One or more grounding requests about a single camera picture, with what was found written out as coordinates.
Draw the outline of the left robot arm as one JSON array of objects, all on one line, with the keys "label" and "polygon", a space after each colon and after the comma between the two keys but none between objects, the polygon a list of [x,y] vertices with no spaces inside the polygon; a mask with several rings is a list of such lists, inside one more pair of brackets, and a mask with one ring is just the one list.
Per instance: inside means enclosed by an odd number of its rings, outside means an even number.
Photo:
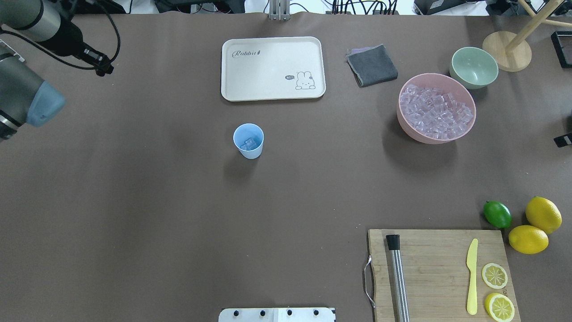
[{"label": "left robot arm", "polygon": [[[87,63],[84,70],[98,76],[110,75],[116,57],[109,58],[84,42],[82,31],[73,24],[76,12],[96,7],[109,17],[98,0],[3,0],[0,20],[13,35],[30,43],[59,62],[72,56]],[[1,42],[0,137],[6,141],[23,124],[41,127],[64,107],[66,99],[48,81],[32,71],[24,58]]]}]

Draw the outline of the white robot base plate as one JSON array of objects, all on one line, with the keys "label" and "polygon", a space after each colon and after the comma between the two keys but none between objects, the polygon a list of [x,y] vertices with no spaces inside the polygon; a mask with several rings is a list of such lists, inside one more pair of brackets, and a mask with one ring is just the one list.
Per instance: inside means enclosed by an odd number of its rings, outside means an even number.
[{"label": "white robot base plate", "polygon": [[335,322],[335,308],[227,308],[221,310],[219,322]]}]

